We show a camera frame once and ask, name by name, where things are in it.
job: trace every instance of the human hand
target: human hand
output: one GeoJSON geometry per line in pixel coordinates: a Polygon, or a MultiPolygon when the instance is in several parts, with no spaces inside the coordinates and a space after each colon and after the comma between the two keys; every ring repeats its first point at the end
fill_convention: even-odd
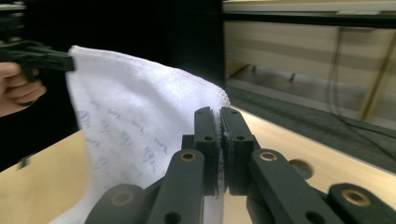
{"type": "Polygon", "coordinates": [[[16,63],[0,63],[0,117],[22,111],[46,91],[40,80],[28,82],[16,63]]]}

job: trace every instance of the white towel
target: white towel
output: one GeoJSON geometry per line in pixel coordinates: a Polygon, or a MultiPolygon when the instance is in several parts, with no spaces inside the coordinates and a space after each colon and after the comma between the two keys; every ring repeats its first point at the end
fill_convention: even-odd
{"type": "MultiPolygon", "coordinates": [[[[219,110],[230,104],[223,89],[176,68],[107,50],[74,46],[69,53],[77,71],[67,74],[67,86],[85,135],[90,180],[80,202],[54,224],[84,223],[120,183],[144,189],[163,177],[182,135],[193,134],[194,112],[210,106],[219,124],[219,110]]],[[[205,197],[205,224],[222,223],[222,196],[205,197]]]]}

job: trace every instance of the wooden table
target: wooden table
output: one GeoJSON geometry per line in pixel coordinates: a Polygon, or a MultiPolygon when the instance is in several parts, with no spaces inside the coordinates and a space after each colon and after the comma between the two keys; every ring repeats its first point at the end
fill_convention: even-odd
{"type": "MultiPolygon", "coordinates": [[[[239,108],[261,147],[288,160],[306,161],[314,170],[307,182],[324,192],[348,182],[367,188],[396,209],[396,176],[354,160],[329,147],[255,117],[239,108]]],[[[84,194],[87,155],[82,132],[35,154],[29,165],[16,164],[0,173],[0,223],[48,223],[84,194]]],[[[225,196],[224,223],[251,223],[245,197],[225,196]]]]}

